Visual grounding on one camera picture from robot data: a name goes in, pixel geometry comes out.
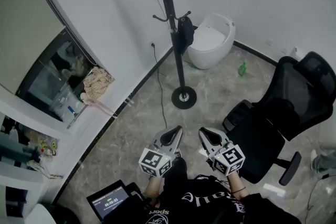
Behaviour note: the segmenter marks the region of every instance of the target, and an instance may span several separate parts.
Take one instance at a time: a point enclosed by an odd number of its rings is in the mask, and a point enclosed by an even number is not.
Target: white sneaker
[[[316,159],[317,157],[317,153],[316,153],[316,150],[312,150],[312,152],[310,153],[310,169],[311,170],[315,170],[313,168],[313,161]]]

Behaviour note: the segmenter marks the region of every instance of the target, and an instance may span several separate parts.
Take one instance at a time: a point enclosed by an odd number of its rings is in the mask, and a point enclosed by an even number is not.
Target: chair armrest
[[[223,127],[227,132],[230,132],[235,126],[237,126],[247,115],[252,108],[252,104],[247,100],[242,100],[237,104],[230,113],[223,120]]]
[[[279,180],[280,185],[285,186],[291,181],[297,169],[299,168],[301,159],[302,159],[301,154],[296,151],[290,162],[283,159],[277,159],[274,162],[275,164],[286,169],[286,171]]]

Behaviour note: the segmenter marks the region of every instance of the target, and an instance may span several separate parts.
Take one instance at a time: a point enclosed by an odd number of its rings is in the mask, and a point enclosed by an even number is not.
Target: black baseboard
[[[135,94],[141,89],[141,87],[146,83],[146,81],[149,79],[151,75],[154,74],[154,72],[160,67],[160,65],[163,63],[163,61],[173,52],[173,47],[169,49],[169,51],[158,61],[158,63],[149,71],[149,73],[141,80],[141,82],[135,87],[135,89],[132,91],[132,93],[129,95],[129,98],[132,99]],[[122,103],[121,106],[116,110],[116,114],[119,115],[120,112],[125,108],[127,104]],[[72,177],[75,175],[76,171],[82,164],[82,162],[85,160],[85,158],[89,155],[93,147],[96,145],[96,143],[99,141],[99,139],[103,136],[103,134],[106,132],[106,130],[110,127],[110,125],[114,122],[114,118],[110,118],[108,122],[104,125],[104,127],[100,130],[100,132],[97,134],[97,136],[94,138],[94,140],[91,142],[91,144],[88,146],[88,148],[85,150],[84,154],[81,156],[78,163],[75,165],[73,170],[71,171],[70,175],[68,176],[67,180],[64,182],[63,186],[61,187],[60,191],[58,192],[56,198],[52,202],[53,205],[56,205],[59,197],[62,195],[63,191],[69,184]]]
[[[260,52],[258,52],[258,51],[256,51],[256,50],[253,50],[253,49],[251,49],[250,47],[247,47],[246,45],[241,44],[241,43],[239,43],[239,42],[237,42],[237,41],[234,41],[234,42],[233,42],[233,45],[236,46],[236,47],[238,47],[238,48],[240,48],[240,49],[242,49],[242,50],[245,50],[245,51],[249,52],[250,54],[253,54],[253,55],[259,57],[260,59],[262,59],[262,60],[264,60],[264,61],[270,63],[271,65],[273,65],[273,66],[275,66],[275,67],[276,67],[277,64],[278,64],[277,61],[274,61],[273,59],[267,57],[266,55],[263,55],[263,54],[261,54]]]

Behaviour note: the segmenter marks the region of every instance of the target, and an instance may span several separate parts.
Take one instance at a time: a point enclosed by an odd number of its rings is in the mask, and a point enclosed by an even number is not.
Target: electrical outlet
[[[273,40],[271,40],[270,38],[266,40],[266,44],[269,46],[272,46],[273,44]]]
[[[282,52],[284,55],[287,55],[288,49],[285,48],[285,47],[283,47],[283,48],[281,49],[281,52]]]

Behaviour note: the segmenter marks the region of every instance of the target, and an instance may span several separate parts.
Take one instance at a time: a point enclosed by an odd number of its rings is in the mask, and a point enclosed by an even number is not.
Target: chair backrest
[[[317,53],[300,62],[285,56],[264,97],[254,106],[287,140],[326,120],[336,97],[336,75]]]

